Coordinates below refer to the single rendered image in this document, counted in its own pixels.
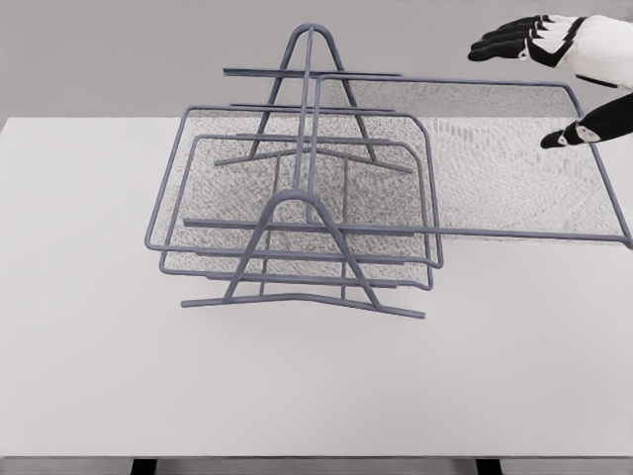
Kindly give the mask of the small grey mesh folder tray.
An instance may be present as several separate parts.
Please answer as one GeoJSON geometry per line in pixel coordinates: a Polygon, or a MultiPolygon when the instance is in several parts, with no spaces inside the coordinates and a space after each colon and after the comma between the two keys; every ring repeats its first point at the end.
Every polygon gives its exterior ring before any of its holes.
{"type": "MultiPolygon", "coordinates": [[[[265,141],[248,161],[253,140],[246,134],[197,135],[179,146],[167,175],[150,244],[160,251],[164,272],[225,280],[235,271],[251,232],[183,224],[186,219],[255,222],[265,201],[293,183],[295,146],[265,141]]],[[[440,246],[431,234],[436,218],[433,181],[424,142],[389,139],[324,138],[302,160],[301,187],[314,192],[334,221],[358,228],[346,236],[365,276],[376,288],[428,289],[439,263],[440,246]]],[[[276,222],[317,221],[304,204],[284,202],[276,222]]],[[[248,274],[348,277],[350,269],[323,232],[266,232],[261,248],[315,253],[309,260],[268,262],[254,257],[248,274]]]]}

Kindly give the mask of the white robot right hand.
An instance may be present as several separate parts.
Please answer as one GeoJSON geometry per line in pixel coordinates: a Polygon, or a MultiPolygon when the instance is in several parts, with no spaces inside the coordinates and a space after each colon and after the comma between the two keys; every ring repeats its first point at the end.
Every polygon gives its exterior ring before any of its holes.
{"type": "Polygon", "coordinates": [[[513,20],[483,34],[467,58],[530,59],[566,70],[627,95],[607,102],[546,135],[544,149],[603,143],[633,134],[633,23],[602,15],[539,14],[513,20]]]}

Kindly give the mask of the large grey mesh folder tray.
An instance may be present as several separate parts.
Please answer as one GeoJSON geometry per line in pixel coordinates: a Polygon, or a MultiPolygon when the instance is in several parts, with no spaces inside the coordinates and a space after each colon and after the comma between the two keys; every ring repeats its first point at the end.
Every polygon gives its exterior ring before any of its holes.
{"type": "Polygon", "coordinates": [[[317,81],[315,103],[321,113],[358,115],[372,135],[428,145],[434,227],[443,235],[633,249],[596,147],[540,145],[582,115],[565,83],[331,73],[317,81]]]}

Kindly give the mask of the medium grey mesh folder tray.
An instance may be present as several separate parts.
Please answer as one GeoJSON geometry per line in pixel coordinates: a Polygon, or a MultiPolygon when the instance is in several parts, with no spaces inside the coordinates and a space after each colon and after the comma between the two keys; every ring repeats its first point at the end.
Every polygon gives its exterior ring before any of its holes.
{"type": "MultiPolygon", "coordinates": [[[[192,107],[188,109],[179,124],[173,148],[167,162],[167,166],[160,184],[158,196],[152,210],[150,223],[145,235],[146,246],[157,250],[150,244],[151,232],[156,220],[158,206],[165,189],[167,175],[172,166],[175,154],[180,145],[187,140],[204,134],[220,134],[234,136],[237,134],[254,135],[260,125],[263,112],[260,107],[192,107]]],[[[299,131],[299,112],[296,108],[276,108],[269,116],[264,133],[269,136],[294,136],[299,131]]],[[[389,139],[393,138],[385,133],[372,135],[368,129],[368,123],[356,114],[334,110],[327,113],[308,110],[305,121],[305,137],[315,136],[316,140],[324,138],[361,138],[361,139],[389,139]]],[[[411,144],[425,143],[427,155],[429,147],[426,142],[416,141],[411,144]]],[[[443,265],[442,237],[440,232],[433,227],[431,234],[437,239],[440,252],[439,263],[433,269],[443,265]]]]}

